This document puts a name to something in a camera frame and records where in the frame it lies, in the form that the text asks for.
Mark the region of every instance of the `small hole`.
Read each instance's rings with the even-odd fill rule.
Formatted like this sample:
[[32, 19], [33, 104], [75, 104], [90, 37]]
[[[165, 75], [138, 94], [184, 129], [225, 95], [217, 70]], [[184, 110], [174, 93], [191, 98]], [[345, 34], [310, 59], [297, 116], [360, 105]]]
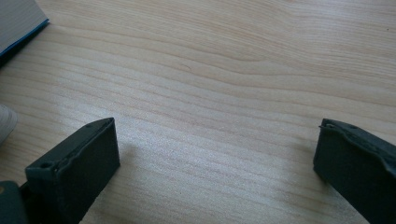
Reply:
[[51, 162], [44, 162], [43, 164], [40, 165], [41, 168], [49, 168], [51, 167], [52, 163]]

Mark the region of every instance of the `black plastic block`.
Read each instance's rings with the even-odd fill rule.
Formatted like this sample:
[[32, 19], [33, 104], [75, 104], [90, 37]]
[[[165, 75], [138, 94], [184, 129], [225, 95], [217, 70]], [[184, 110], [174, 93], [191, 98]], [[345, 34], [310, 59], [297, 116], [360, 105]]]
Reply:
[[396, 146], [336, 120], [320, 128], [314, 170], [370, 223], [396, 223]]
[[87, 124], [29, 165], [29, 189], [43, 195], [48, 223], [79, 223], [120, 167], [114, 119]]
[[27, 224], [23, 200], [18, 185], [12, 181], [0, 182], [0, 223]]

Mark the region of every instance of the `gray notebook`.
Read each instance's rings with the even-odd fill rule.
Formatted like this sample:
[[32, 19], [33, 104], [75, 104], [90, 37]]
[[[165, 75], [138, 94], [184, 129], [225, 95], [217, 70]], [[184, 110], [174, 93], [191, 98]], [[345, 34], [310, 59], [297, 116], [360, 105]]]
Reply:
[[47, 22], [35, 0], [0, 0], [0, 56]]

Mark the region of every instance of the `blue edge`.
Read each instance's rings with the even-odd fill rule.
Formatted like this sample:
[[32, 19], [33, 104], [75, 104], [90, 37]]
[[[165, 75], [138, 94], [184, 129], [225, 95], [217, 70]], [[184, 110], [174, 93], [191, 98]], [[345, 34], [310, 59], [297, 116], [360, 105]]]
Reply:
[[38, 29], [40, 29], [41, 27], [45, 26], [47, 23], [49, 22], [49, 19], [44, 20], [43, 22], [41, 22], [35, 29], [33, 29], [31, 32], [27, 33], [27, 35], [24, 35], [21, 39], [17, 40], [15, 43], [13, 43], [12, 45], [8, 46], [6, 49], [3, 50], [3, 52], [0, 53], [0, 57], [3, 56], [3, 54], [5, 54], [7, 51], [9, 51], [10, 49], [14, 48], [16, 45], [18, 45], [19, 43], [22, 42], [22, 40], [24, 40], [26, 37], [28, 37], [29, 35], [31, 35], [32, 33], [36, 32]]

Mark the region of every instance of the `table surface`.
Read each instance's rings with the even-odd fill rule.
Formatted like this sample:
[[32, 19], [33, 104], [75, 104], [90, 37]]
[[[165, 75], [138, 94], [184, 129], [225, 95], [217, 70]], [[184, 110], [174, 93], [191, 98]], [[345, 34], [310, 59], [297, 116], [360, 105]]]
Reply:
[[0, 179], [114, 117], [121, 168], [81, 223], [365, 223], [312, 170], [323, 118], [396, 144], [394, 0], [38, 0], [0, 69]]

